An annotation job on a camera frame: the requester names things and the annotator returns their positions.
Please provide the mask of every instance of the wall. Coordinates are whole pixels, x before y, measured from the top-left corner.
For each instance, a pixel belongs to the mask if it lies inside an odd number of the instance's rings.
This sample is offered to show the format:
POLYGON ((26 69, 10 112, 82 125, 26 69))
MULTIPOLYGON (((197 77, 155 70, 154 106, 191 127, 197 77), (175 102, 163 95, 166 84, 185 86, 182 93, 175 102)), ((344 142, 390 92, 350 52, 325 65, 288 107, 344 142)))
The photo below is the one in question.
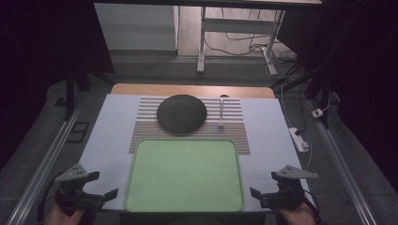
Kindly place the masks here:
POLYGON ((175 51, 178 7, 95 4, 109 50, 175 51))

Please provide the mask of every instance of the gray floor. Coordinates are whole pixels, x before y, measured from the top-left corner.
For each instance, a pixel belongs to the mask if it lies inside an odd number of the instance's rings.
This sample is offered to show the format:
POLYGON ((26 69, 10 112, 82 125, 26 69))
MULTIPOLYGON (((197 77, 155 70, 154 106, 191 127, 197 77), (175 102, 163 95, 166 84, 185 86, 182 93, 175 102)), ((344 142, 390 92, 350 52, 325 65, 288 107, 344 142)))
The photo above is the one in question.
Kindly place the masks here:
MULTIPOLYGON (((244 48, 231 47, 229 50, 243 51, 244 48)), ((111 54, 115 65, 115 75, 112 75, 112 78, 118 83, 267 87, 278 80, 278 78, 268 76, 264 59, 256 56, 227 58, 225 54, 218 55, 218 57, 211 57, 214 55, 210 55, 206 60, 205 73, 197 75, 196 59, 193 56, 196 55, 195 52, 185 53, 184 55, 179 52, 180 56, 162 52, 113 51, 111 54)), ((278 64, 279 75, 282 76, 291 66, 291 64, 278 64)), ((300 76, 302 72, 299 71, 295 75, 300 76)), ((89 132, 92 130, 100 112, 102 102, 111 91, 111 87, 107 83, 94 76, 90 76, 90 79, 93 87, 86 94, 82 113, 76 120, 76 122, 89 123, 88 134, 84 136, 82 142, 66 142, 64 144, 49 178, 70 168, 79 161, 89 138, 89 132)), ((310 191, 318 198, 321 206, 321 217, 329 224, 362 224, 357 209, 345 190, 344 183, 333 161, 330 159, 329 151, 316 126, 316 121, 311 116, 311 109, 307 100, 300 95, 305 86, 306 83, 283 93, 283 97, 277 95, 277 98, 284 106, 286 125, 290 126, 291 124, 292 127, 305 129, 302 136, 305 141, 311 143, 313 154, 309 171, 318 173, 320 179, 309 181, 310 191)), ((83 93, 77 93, 77 98, 83 95, 83 93)), ((54 104, 59 98, 64 98, 65 95, 65 84, 63 82, 57 83, 49 89, 47 103, 38 120, 20 144, 15 155, 0 172, 0 224, 6 224, 36 168, 51 147, 58 130, 62 127, 65 107, 57 107, 54 104)), ((356 182, 367 203, 369 203, 377 224, 396 224, 398 214, 393 209, 398 207, 397 193, 392 189, 363 146, 340 121, 337 113, 338 101, 333 97, 330 99, 329 131, 335 138, 350 171, 354 174, 356 182)), ((68 140, 76 140, 75 135, 70 134, 68 140)), ((310 155, 299 155, 298 157, 302 167, 307 167, 310 155)), ((34 204, 24 224, 36 224, 36 210, 37 205, 34 204)), ((272 216, 268 215, 266 224, 274 224, 272 216)), ((109 212, 98 214, 96 221, 97 225, 118 223, 118 214, 109 212)))

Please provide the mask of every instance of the table leg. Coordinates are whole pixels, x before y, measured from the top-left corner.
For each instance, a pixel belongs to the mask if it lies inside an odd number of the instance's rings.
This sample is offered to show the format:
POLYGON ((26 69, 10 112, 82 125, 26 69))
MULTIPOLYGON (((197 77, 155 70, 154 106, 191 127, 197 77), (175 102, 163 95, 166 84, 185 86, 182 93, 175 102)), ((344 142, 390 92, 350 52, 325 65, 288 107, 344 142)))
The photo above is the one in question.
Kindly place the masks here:
POLYGON ((202 20, 200 27, 200 43, 198 53, 197 73, 205 72, 205 26, 206 26, 206 7, 201 7, 202 20))
POLYGON ((264 58, 266 59, 266 63, 267 63, 267 67, 268 67, 268 71, 269 71, 269 75, 270 76, 275 76, 275 75, 278 74, 276 72, 275 66, 274 66, 274 64, 272 62, 272 57, 271 57, 270 54, 271 54, 271 51, 272 51, 272 45, 273 45, 273 43, 275 41, 276 35, 278 34, 278 30, 279 30, 279 27, 281 25, 283 14, 284 14, 284 10, 283 11, 277 11, 277 17, 276 17, 274 26, 272 28, 271 35, 269 36, 268 45, 263 50, 263 55, 264 55, 264 58))

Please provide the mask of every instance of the aluminum rail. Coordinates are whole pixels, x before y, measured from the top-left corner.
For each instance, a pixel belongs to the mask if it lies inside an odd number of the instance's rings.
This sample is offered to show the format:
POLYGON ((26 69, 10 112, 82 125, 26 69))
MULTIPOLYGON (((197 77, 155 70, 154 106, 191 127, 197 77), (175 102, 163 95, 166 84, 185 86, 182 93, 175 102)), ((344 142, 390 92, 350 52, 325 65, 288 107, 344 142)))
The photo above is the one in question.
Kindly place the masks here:
MULTIPOLYGON (((307 104, 310 106, 312 111, 317 109, 311 101, 307 101, 307 104)), ((365 225, 376 225, 377 223, 373 217, 373 213, 366 202, 360 187, 357 185, 354 176, 349 170, 339 147, 334 141, 333 136, 331 135, 330 131, 324 127, 320 120, 316 120, 316 125, 327 148, 329 149, 330 156, 336 165, 337 171, 343 179, 345 188, 347 189, 348 194, 351 196, 354 205, 357 208, 362 223, 365 225)))
POLYGON ((14 208, 11 216, 8 219, 7 225, 17 225, 23 224, 28 216, 30 210, 32 209, 33 204, 35 203, 36 198, 38 197, 46 179, 49 175, 53 165, 61 151, 64 143, 68 137, 70 130, 73 127, 74 122, 76 121, 77 116, 79 115, 83 105, 87 93, 81 93, 77 100, 77 107, 74 113, 71 115, 70 119, 62 125, 59 130, 53 144, 49 148, 47 154, 44 156, 43 160, 40 162, 38 168, 35 171, 32 179, 27 185, 22 197, 18 201, 17 205, 14 208))

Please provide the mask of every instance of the gray carpet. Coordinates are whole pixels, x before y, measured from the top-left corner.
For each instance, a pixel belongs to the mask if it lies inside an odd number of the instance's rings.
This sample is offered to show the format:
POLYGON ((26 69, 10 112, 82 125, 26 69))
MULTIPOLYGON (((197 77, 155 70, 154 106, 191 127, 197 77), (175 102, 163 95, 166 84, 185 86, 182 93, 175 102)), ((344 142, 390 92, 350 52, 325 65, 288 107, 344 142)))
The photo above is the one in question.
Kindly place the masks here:
MULTIPOLYGON (((196 74, 196 64, 191 59, 181 59, 179 62, 176 62, 176 60, 173 62, 159 60, 159 63, 156 63, 155 60, 155 63, 148 63, 151 61, 149 58, 148 62, 135 64, 115 62, 116 74, 113 78, 118 83, 237 86, 270 86, 276 82, 275 79, 267 75, 264 62, 259 60, 234 60, 235 63, 224 63, 223 60, 209 59, 206 63, 206 72, 203 75, 196 74)), ((284 74, 290 66, 280 65, 278 70, 281 74, 284 74)), ((88 122, 87 134, 82 142, 76 142, 81 138, 77 134, 69 134, 71 142, 66 142, 63 146, 49 178, 70 168, 79 161, 103 100, 111 90, 105 82, 93 76, 90 76, 90 79, 93 88, 88 93, 86 104, 76 121, 88 122)), ((320 179, 309 181, 309 185, 311 192, 319 200, 321 217, 329 224, 362 224, 356 207, 347 194, 333 162, 330 160, 329 151, 320 136, 314 119, 311 117, 311 111, 305 100, 299 97, 299 92, 302 92, 304 87, 284 93, 283 104, 289 121, 286 124, 289 125, 290 123, 293 127, 305 129, 302 137, 312 145, 313 155, 309 171, 318 173, 320 179)), ((26 135, 15 155, 0 172, 0 224, 6 224, 35 169, 63 124, 65 107, 56 107, 54 104, 58 98, 65 97, 64 84, 53 85, 48 93, 47 104, 37 122, 26 135)), ((375 214, 378 224, 396 224, 398 214, 391 210, 398 206, 396 192, 391 188, 366 150, 340 121, 336 112, 337 108, 337 102, 333 99, 329 108, 330 132, 341 148, 350 170, 356 177, 356 181, 375 214)), ((309 156, 309 154, 298 156, 303 168, 307 167, 309 156)), ((34 205, 24 224, 36 223, 36 210, 37 207, 34 205)), ((118 221, 118 215, 115 213, 100 213, 96 224, 118 224, 118 221)))

